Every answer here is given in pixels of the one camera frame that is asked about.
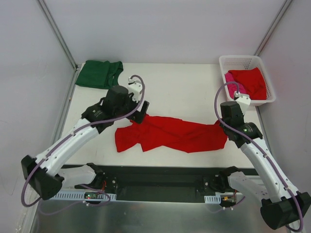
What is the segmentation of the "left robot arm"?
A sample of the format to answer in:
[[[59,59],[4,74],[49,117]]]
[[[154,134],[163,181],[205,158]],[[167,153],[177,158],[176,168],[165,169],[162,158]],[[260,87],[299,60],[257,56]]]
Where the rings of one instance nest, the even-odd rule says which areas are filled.
[[[145,86],[132,82],[127,87],[117,85],[108,90],[105,97],[81,115],[74,127],[51,147],[32,158],[21,160],[23,175],[42,200],[54,197],[63,187],[89,185],[100,189],[104,173],[94,164],[63,168],[65,162],[84,144],[97,137],[115,121],[127,118],[140,124],[149,103],[143,100]]]

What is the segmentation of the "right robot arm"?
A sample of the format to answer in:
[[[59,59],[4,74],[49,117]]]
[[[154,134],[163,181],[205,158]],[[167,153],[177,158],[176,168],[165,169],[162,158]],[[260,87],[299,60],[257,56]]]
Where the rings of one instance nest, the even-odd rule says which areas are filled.
[[[220,108],[221,113],[216,116],[221,128],[252,163],[263,186],[231,166],[210,181],[210,188],[221,193],[234,189],[255,201],[264,222],[273,230],[287,227],[291,232],[303,231],[303,217],[311,205],[309,193],[301,193],[284,174],[256,124],[244,121],[244,112],[236,101],[223,102]]]

